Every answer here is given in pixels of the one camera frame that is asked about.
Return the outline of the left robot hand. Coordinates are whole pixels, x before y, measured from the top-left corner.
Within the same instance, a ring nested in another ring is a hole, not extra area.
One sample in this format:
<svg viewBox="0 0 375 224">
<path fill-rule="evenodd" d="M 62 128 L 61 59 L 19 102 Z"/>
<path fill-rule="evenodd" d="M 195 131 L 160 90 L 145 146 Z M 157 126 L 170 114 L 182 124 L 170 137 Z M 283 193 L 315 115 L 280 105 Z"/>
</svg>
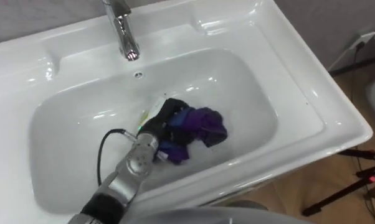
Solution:
<svg viewBox="0 0 375 224">
<path fill-rule="evenodd" d="M 150 134 L 155 137 L 158 142 L 162 141 L 166 135 L 166 123 L 178 112 L 188 108 L 189 105 L 183 100 L 168 98 L 160 107 L 159 112 L 150 118 L 138 131 L 141 134 Z"/>
</svg>

